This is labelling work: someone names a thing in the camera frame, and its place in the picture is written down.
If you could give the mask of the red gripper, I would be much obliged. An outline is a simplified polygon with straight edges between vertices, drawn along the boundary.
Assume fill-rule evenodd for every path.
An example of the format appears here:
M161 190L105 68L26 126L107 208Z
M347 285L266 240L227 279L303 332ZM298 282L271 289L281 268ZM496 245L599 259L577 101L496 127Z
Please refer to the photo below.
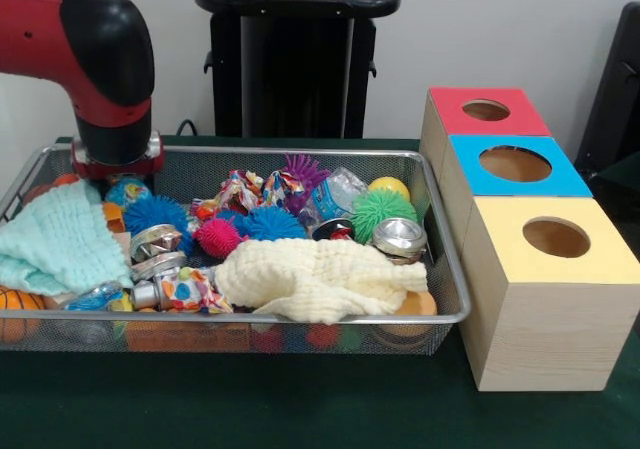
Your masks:
M164 165L164 146L159 136L151 136L145 154L138 160L111 166L92 160L78 137L73 138L71 145L72 165L76 174L82 179L104 179L102 191L107 193L114 185L114 177L133 177L148 175L148 187L155 190L155 174Z

